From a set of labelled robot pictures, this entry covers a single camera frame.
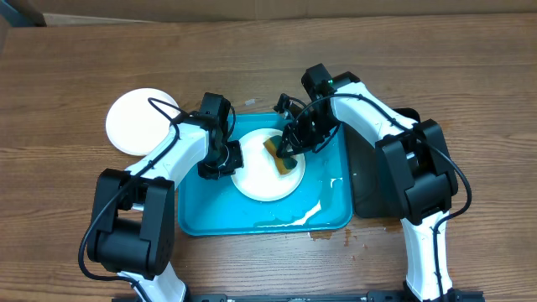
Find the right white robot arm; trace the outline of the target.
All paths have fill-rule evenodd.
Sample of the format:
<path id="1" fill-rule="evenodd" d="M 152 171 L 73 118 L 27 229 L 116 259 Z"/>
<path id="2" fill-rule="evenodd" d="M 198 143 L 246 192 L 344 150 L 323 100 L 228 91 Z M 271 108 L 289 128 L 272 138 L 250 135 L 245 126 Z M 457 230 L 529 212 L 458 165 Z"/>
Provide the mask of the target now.
<path id="1" fill-rule="evenodd" d="M 287 119 L 277 155 L 288 159 L 320 152 L 341 126 L 355 132 L 373 153 L 373 179 L 380 196 L 355 209 L 362 217 L 401 222 L 407 257 L 399 301 L 481 301 L 481 292 L 455 289 L 448 273 L 447 222 L 452 198 L 471 186 L 449 155 L 440 125 L 422 121 L 412 108 L 392 109 L 350 71 L 333 76 L 323 64 L 301 77 L 309 103 L 281 94 L 274 110 Z"/>

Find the green yellow sponge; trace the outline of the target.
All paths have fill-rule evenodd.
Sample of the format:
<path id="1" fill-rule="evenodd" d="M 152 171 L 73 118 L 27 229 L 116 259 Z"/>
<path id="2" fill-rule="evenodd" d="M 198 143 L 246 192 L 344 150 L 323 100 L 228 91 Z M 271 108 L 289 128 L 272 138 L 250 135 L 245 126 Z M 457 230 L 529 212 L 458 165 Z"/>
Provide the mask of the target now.
<path id="1" fill-rule="evenodd" d="M 278 170 L 279 174 L 286 175 L 286 174 L 289 174 L 297 166 L 297 160 L 292 157 L 280 158 L 277 155 L 278 147 L 280 146 L 281 142 L 282 142 L 282 137 L 279 135 L 276 135 L 276 136 L 268 138 L 263 143 L 263 146 L 266 148 L 268 153 L 273 157 L 275 167 Z"/>

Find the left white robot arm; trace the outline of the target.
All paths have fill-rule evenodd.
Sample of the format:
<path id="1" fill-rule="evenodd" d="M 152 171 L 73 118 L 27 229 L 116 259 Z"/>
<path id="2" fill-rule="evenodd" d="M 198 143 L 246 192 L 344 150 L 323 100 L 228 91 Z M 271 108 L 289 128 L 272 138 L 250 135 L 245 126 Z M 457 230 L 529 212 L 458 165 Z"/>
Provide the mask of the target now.
<path id="1" fill-rule="evenodd" d="M 125 170 L 98 177 L 91 214 L 78 251 L 89 279 L 131 285 L 139 301 L 186 301 L 189 290 L 170 262 L 175 244 L 175 192 L 192 168 L 219 180 L 243 166 L 231 140 L 235 109 L 222 95 L 206 93 L 197 111 L 165 114 L 169 134 Z"/>

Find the white plate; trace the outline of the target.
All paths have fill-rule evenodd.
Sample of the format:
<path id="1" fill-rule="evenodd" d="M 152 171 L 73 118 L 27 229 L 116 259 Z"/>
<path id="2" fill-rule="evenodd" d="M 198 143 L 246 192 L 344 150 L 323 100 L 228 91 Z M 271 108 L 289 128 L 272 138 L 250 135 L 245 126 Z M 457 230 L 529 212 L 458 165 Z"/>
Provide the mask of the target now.
<path id="1" fill-rule="evenodd" d="M 264 143 L 283 132 L 273 128 L 253 130 L 239 139 L 243 167 L 232 176 L 233 184 L 246 197 L 258 201 L 275 201 L 285 198 L 298 188 L 305 174 L 305 156 L 294 155 L 297 165 L 287 174 L 277 169 L 274 156 Z"/>
<path id="2" fill-rule="evenodd" d="M 155 103 L 171 118 L 180 113 L 177 102 L 158 89 L 138 88 L 120 96 L 108 111 L 105 126 L 110 142 L 125 154 L 147 155 L 169 133 L 170 121 L 149 103 L 149 98 L 170 104 Z"/>

